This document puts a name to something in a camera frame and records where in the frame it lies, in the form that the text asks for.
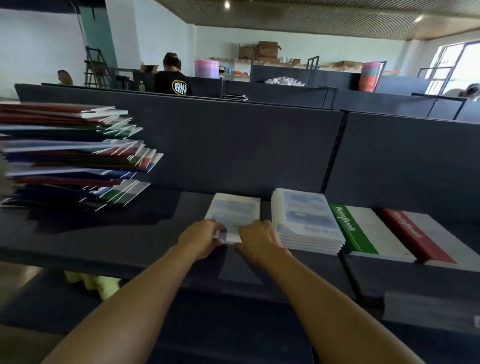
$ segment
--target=white wall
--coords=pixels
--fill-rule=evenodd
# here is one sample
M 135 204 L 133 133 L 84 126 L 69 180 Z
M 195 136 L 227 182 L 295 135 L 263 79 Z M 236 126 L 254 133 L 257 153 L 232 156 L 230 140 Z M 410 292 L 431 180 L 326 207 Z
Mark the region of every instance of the white wall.
M 189 36 L 194 36 L 194 25 L 186 24 L 155 0 L 133 0 L 133 3 L 143 63 L 162 67 L 165 54 L 173 52 L 182 61 L 182 72 L 187 76 L 193 75 L 191 49 L 194 43 Z
M 421 43 L 421 46 L 417 49 L 414 49 L 411 64 L 404 65 L 406 75 L 416 76 L 420 68 L 430 67 L 437 49 L 442 46 L 448 46 L 456 43 L 464 43 L 472 40 L 480 39 L 480 30 L 475 30 L 472 32 L 466 32 L 462 34 L 457 34 L 454 36 L 445 36 L 443 38 L 432 39 L 429 41 L 424 41 Z
M 388 61 L 388 70 L 394 69 L 404 44 L 403 40 L 198 26 L 195 57 L 237 58 L 239 43 L 254 44 L 260 40 L 278 42 L 282 47 L 279 57 L 300 58 L 302 63 L 315 56 L 320 56 L 319 64 Z
M 66 70 L 83 85 L 85 49 L 76 15 L 0 9 L 0 97 L 14 84 L 58 83 Z
M 119 68 L 140 67 L 140 50 L 133 0 L 105 0 Z

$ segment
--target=ceiling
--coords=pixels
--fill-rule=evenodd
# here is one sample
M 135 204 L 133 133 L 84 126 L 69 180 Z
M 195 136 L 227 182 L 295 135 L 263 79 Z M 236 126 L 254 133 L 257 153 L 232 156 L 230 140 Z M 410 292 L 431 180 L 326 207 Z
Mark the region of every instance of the ceiling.
M 480 0 L 157 1 L 196 25 L 402 40 L 480 29 Z

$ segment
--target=workstation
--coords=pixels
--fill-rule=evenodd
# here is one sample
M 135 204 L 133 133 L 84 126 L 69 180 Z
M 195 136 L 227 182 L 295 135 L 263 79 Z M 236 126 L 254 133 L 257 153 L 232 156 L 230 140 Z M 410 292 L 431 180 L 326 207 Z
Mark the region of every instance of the workstation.
M 328 201 L 336 204 L 427 213 L 479 252 L 474 194 L 474 176 L 479 170 L 469 161 L 480 153 L 474 142 L 480 131 L 472 123 L 83 87 L 17 85 L 16 90 L 21 101 L 94 103 L 128 109 L 135 122 L 144 127 L 140 137 L 168 158 L 143 176 L 152 186 L 122 210 L 112 208 L 95 214 L 2 210 L 3 261 L 128 280 L 173 246 L 186 227 L 203 219 L 216 192 L 261 198 L 265 220 L 271 218 L 270 197 L 279 186 L 325 193 Z M 231 115 L 228 124 L 220 116 L 224 114 Z M 206 125 L 217 132 L 209 133 Z M 385 295 L 392 291 L 465 302 L 480 300 L 476 272 L 353 256 L 347 251 L 339 256 L 293 254 L 364 307 L 381 310 Z M 48 271 L 30 282 L 4 308 L 0 320 L 13 326 L 69 332 L 99 300 L 77 297 L 79 293 L 60 276 Z M 75 313 L 66 317 L 64 310 L 46 302 L 39 305 L 41 311 L 29 315 L 22 309 L 28 300 L 52 295 L 65 297 L 64 302 L 77 302 L 70 306 L 75 308 L 70 312 Z M 285 296 L 232 246 L 219 247 L 206 260 L 195 263 L 172 306 L 178 302 L 178 310 L 169 314 L 171 326 L 166 332 L 174 332 L 181 312 L 188 312 L 185 306 L 190 299 L 207 305 L 213 297 L 220 305 L 237 302 L 238 317 L 245 314 L 242 300 L 267 310 L 266 319 L 277 320 L 280 325 L 275 345 L 295 337 L 293 350 L 303 353 L 303 359 L 292 357 L 291 362 L 310 362 L 311 350 L 303 332 L 287 333 L 287 327 L 298 327 L 299 323 L 285 305 Z M 31 324 L 31 315 L 43 319 Z M 245 330 L 239 325 L 231 324 L 232 335 L 235 330 Z M 181 348 L 195 353 L 198 349 L 192 342 L 179 345 L 168 335 L 157 342 L 157 347 L 173 351 Z M 252 349 L 252 342 L 242 345 L 252 357 L 268 354 L 275 358 L 268 348 L 259 352 Z M 228 357 L 239 347 L 205 350 Z

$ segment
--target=desk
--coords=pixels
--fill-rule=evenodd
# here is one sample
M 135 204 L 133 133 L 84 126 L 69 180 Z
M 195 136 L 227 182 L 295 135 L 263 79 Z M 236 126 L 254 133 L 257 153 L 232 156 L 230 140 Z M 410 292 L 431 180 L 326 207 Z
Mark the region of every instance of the desk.
M 150 187 L 130 204 L 96 213 L 0 210 L 0 260 L 131 279 L 177 243 L 193 222 L 204 218 L 213 195 Z M 263 219 L 270 203 L 262 202 Z M 336 256 L 294 252 L 298 260 L 354 297 Z M 232 246 L 216 248 L 196 262 L 183 287 L 285 302 L 273 281 L 250 268 Z

